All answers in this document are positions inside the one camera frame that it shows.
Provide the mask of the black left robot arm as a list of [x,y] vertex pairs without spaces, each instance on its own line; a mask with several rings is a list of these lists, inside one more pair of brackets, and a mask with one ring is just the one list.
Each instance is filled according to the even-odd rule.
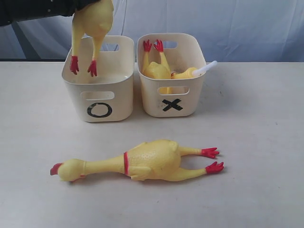
[[2,0],[0,25],[53,16],[71,16],[78,3],[77,0]]

